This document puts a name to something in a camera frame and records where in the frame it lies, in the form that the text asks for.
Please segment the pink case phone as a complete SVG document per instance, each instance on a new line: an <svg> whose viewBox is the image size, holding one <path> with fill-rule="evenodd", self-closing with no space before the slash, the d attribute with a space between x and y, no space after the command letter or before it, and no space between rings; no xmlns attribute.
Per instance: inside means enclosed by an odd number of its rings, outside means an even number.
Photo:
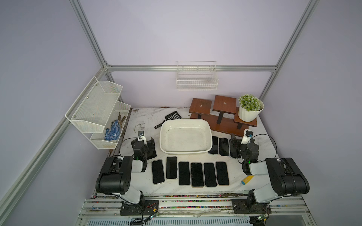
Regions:
<svg viewBox="0 0 362 226"><path fill-rule="evenodd" d="M227 138L220 137L219 139L219 155L230 156L229 140Z"/></svg>
<svg viewBox="0 0 362 226"><path fill-rule="evenodd" d="M230 184L226 162L216 162L216 173L218 185L228 186Z"/></svg>

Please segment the black phone placed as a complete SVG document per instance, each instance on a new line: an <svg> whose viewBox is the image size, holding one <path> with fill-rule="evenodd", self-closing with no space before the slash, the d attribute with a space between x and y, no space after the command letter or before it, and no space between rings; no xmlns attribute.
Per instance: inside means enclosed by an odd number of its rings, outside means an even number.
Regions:
<svg viewBox="0 0 362 226"><path fill-rule="evenodd" d="M166 178L167 179L177 179L178 177L178 162L177 157L167 157L166 158Z"/></svg>
<svg viewBox="0 0 362 226"><path fill-rule="evenodd" d="M190 167L189 162L179 162L178 163L179 171L179 185L186 186L190 185Z"/></svg>
<svg viewBox="0 0 362 226"><path fill-rule="evenodd" d="M191 163L191 185L193 187L204 186L204 174L202 163Z"/></svg>

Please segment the white case phone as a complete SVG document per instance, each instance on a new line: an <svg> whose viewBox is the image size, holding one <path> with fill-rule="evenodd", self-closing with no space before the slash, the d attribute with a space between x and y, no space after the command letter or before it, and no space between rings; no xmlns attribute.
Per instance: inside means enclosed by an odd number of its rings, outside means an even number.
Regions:
<svg viewBox="0 0 362 226"><path fill-rule="evenodd" d="M156 157L157 157L156 150L153 153L149 153L149 152L147 153L147 159L148 160L156 158Z"/></svg>

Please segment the light blue case phone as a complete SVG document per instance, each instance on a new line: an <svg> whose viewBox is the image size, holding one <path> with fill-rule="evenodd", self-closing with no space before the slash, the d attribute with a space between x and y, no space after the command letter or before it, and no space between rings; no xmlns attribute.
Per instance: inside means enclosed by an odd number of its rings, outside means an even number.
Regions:
<svg viewBox="0 0 362 226"><path fill-rule="evenodd" d="M216 171L214 163L204 163L204 177L206 187L216 187Z"/></svg>

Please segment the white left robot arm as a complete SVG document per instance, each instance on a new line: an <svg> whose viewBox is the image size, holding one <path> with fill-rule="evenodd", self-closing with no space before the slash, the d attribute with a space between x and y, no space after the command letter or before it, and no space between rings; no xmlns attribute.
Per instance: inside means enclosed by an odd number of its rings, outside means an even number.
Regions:
<svg viewBox="0 0 362 226"><path fill-rule="evenodd" d="M131 185L133 173L144 173L148 160L156 157L155 140L137 138L131 142L132 156L113 155L108 157L96 180L95 189L98 193L121 198L126 204L144 205L143 192Z"/></svg>

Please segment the clear case silver phone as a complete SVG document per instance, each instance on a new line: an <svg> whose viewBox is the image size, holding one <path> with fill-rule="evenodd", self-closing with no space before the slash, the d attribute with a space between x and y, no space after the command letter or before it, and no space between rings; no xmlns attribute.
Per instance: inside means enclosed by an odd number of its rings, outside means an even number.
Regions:
<svg viewBox="0 0 362 226"><path fill-rule="evenodd" d="M164 168L162 160L156 160L151 163L153 184L165 182Z"/></svg>

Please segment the black phone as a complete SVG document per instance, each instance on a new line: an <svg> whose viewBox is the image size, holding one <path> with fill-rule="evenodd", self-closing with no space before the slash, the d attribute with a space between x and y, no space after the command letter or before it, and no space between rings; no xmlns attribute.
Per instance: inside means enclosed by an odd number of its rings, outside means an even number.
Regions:
<svg viewBox="0 0 362 226"><path fill-rule="evenodd" d="M230 157L239 159L241 158L241 154L230 154Z"/></svg>

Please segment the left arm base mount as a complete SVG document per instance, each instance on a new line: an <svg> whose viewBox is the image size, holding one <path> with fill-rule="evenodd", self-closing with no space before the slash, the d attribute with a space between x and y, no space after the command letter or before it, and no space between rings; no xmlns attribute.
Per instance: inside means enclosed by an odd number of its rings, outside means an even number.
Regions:
<svg viewBox="0 0 362 226"><path fill-rule="evenodd" d="M141 197L138 204L123 202L120 209L121 216L151 216L158 213L159 200L146 200Z"/></svg>

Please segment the blue case phone large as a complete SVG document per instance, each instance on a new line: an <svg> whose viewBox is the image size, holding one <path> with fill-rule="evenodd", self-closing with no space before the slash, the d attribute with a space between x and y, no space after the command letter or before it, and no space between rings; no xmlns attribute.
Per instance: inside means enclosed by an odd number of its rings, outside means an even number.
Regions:
<svg viewBox="0 0 362 226"><path fill-rule="evenodd" d="M218 154L219 146L218 146L218 137L212 136L212 148L208 151L209 154Z"/></svg>

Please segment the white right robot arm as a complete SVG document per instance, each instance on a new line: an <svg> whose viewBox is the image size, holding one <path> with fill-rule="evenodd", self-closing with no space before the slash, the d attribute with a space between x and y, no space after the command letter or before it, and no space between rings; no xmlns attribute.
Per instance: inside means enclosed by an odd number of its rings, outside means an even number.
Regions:
<svg viewBox="0 0 362 226"><path fill-rule="evenodd" d="M242 139L231 134L230 148L241 157L243 172L248 176L267 175L270 182L248 193L247 204L268 204L285 196L307 194L310 185L292 158L266 158L259 161L259 145L251 131Z"/></svg>

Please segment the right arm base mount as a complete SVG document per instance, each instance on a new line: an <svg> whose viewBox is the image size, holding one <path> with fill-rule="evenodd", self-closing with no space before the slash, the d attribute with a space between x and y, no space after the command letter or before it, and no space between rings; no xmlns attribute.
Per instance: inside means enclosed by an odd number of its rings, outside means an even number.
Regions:
<svg viewBox="0 0 362 226"><path fill-rule="evenodd" d="M253 195L246 199L232 199L232 207L235 214L270 214L268 203L258 203Z"/></svg>

